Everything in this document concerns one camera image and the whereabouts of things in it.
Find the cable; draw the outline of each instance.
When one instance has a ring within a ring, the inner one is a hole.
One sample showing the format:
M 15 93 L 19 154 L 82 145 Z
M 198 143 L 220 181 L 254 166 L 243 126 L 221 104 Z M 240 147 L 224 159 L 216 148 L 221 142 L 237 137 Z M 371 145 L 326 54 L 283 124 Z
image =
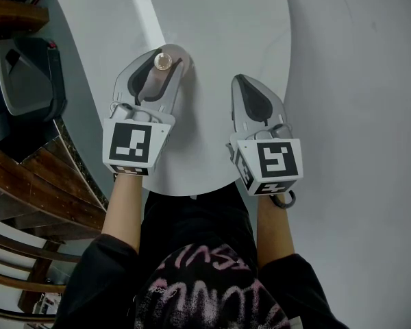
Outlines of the cable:
M 289 190 L 289 195 L 292 199 L 292 201 L 289 204 L 286 204 L 284 202 L 281 202 L 279 200 L 279 197 L 277 195 L 269 195 L 269 198 L 271 199 L 271 201 L 278 207 L 281 208 L 282 210 L 285 210 L 287 208 L 291 208 L 294 206 L 295 201 L 297 200 L 297 198 L 295 197 L 295 194 L 292 190 Z

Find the marble countertop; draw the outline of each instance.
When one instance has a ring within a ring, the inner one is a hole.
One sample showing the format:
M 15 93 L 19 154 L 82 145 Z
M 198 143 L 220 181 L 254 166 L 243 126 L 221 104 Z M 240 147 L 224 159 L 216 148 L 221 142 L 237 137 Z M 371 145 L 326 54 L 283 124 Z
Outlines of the marble countertop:
M 174 43 L 193 72 L 183 79 L 177 124 L 157 171 L 144 187 L 197 195 L 238 178 L 225 144 L 233 76 L 244 73 L 283 99 L 290 67 L 287 0 L 58 0 L 100 120 L 110 116 L 117 75 L 142 53 Z

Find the person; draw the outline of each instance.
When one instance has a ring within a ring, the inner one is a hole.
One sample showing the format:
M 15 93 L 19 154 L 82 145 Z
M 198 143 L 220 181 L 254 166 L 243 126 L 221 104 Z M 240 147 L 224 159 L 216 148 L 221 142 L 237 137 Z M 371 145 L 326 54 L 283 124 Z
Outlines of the person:
M 269 196 L 258 198 L 257 249 L 234 183 L 196 200 L 150 192 L 140 229 L 141 200 L 142 178 L 118 175 L 55 329 L 346 328 Z

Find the black sleeve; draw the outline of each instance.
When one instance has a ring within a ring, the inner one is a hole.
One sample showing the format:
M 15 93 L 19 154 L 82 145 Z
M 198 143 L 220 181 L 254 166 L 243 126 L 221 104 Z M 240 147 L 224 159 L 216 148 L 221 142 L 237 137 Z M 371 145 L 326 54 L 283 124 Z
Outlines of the black sleeve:
M 300 255 L 267 264 L 259 280 L 289 319 L 301 318 L 304 329 L 347 328 L 332 314 L 312 266 Z
M 97 237 L 66 286 L 54 328 L 120 328 L 136 294 L 138 272 L 132 247 L 113 236 Z

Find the forearm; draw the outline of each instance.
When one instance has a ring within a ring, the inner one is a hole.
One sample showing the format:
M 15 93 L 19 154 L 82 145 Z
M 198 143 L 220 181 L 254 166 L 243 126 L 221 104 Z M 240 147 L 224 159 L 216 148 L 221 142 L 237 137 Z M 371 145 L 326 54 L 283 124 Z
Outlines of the forearm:
M 294 254 L 288 214 L 278 208 L 269 196 L 258 201 L 258 267 Z
M 130 245 L 138 254 L 142 209 L 142 177 L 119 174 L 114 184 L 102 233 Z

